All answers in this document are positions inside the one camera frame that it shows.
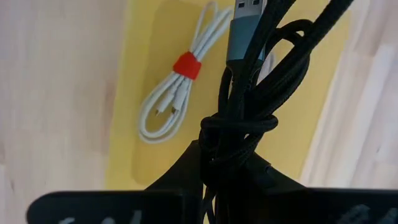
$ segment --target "white cable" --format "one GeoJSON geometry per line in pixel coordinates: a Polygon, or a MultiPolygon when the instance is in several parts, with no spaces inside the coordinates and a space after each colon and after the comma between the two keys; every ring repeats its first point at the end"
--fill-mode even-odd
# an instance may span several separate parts
{"type": "MultiPolygon", "coordinates": [[[[202,10],[189,50],[199,62],[201,62],[210,47],[224,34],[233,13],[233,7],[218,11],[217,3],[214,1],[209,2],[202,10]],[[200,33],[204,16],[211,7],[214,10],[213,20],[200,33]]],[[[150,144],[160,143],[169,140],[177,133],[187,112],[191,87],[192,79],[171,72],[162,83],[152,90],[142,104],[139,118],[139,136],[144,142],[150,144]],[[171,115],[159,130],[150,132],[146,127],[148,114],[166,91],[167,93],[164,95],[163,100],[157,105],[156,113],[163,113],[173,101],[171,115]]]]}

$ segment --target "usb-a plug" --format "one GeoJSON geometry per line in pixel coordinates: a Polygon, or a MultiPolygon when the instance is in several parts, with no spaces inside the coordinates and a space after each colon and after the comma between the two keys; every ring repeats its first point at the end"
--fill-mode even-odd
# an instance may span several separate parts
{"type": "Polygon", "coordinates": [[[267,0],[236,0],[234,19],[245,16],[261,16],[267,0]]]}
{"type": "Polygon", "coordinates": [[[229,28],[227,62],[243,59],[267,0],[236,0],[229,28]]]}

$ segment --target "light wood grain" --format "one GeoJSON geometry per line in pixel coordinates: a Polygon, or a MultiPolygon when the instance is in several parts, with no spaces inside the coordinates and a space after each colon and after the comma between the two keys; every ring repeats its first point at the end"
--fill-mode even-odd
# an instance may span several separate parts
{"type": "Polygon", "coordinates": [[[125,0],[0,1],[0,223],[102,189],[125,0]]]}
{"type": "Polygon", "coordinates": [[[354,2],[353,25],[301,183],[398,188],[398,2],[354,2]]]}

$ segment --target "red cable tie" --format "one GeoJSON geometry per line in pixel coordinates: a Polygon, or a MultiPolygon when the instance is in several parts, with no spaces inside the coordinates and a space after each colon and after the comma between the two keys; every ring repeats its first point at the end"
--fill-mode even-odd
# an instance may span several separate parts
{"type": "Polygon", "coordinates": [[[173,66],[173,71],[195,80],[199,74],[201,62],[191,52],[185,52],[173,66]]]}

